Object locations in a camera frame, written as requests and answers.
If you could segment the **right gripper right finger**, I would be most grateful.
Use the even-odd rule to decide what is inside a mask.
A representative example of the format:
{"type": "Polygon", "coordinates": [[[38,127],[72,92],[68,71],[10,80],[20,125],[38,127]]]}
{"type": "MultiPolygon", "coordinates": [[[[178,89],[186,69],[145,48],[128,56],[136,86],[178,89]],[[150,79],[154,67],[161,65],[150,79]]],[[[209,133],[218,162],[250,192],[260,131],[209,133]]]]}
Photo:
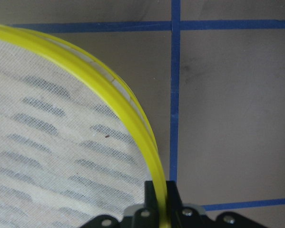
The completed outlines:
{"type": "Polygon", "coordinates": [[[215,220],[208,217],[205,209],[196,204],[184,204],[174,181],[167,181],[167,214],[173,228],[263,228],[238,213],[227,211],[215,220]]]}

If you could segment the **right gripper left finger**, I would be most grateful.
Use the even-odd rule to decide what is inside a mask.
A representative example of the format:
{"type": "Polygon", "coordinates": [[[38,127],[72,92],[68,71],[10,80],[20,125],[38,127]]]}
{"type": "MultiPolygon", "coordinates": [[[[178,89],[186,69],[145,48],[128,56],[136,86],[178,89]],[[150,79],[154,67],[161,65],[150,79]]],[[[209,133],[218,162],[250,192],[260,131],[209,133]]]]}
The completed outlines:
{"type": "Polygon", "coordinates": [[[115,217],[99,215],[84,225],[82,228],[158,228],[159,209],[155,188],[152,181],[144,184],[144,203],[129,206],[124,210],[123,219],[118,221],[115,217]]]}

